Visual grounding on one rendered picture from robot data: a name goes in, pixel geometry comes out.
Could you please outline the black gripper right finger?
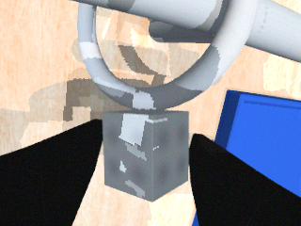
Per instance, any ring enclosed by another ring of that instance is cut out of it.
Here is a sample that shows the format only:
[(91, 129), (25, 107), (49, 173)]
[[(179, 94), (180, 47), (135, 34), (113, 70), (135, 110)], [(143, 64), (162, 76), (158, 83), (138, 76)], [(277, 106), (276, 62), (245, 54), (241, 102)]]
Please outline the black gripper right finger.
[(188, 148), (199, 226), (301, 226), (301, 197), (199, 133)]

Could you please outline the light grey cylindrical bar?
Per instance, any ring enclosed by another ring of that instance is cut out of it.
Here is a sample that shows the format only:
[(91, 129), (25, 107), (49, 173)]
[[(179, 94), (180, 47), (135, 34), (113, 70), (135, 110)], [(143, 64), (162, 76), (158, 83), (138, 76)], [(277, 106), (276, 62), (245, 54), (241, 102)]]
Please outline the light grey cylindrical bar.
[[(211, 44), (227, 0), (69, 0), (151, 19), (148, 34), (158, 42)], [(247, 48), (301, 63), (301, 14), (274, 0), (260, 0)]]

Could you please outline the blue tray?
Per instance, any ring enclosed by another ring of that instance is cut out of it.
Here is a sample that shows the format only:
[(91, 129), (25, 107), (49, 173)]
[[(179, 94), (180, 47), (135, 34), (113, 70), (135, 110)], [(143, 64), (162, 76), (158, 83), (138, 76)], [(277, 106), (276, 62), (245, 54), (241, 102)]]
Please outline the blue tray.
[(301, 101), (226, 90), (214, 142), (301, 197)]

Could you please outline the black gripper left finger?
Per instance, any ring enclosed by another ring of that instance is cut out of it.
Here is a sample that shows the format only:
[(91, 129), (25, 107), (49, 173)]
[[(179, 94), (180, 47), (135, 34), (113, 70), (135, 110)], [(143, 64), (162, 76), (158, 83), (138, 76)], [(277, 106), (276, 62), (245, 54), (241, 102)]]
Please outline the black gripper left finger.
[(103, 144), (103, 120), (0, 155), (0, 226), (72, 226)]

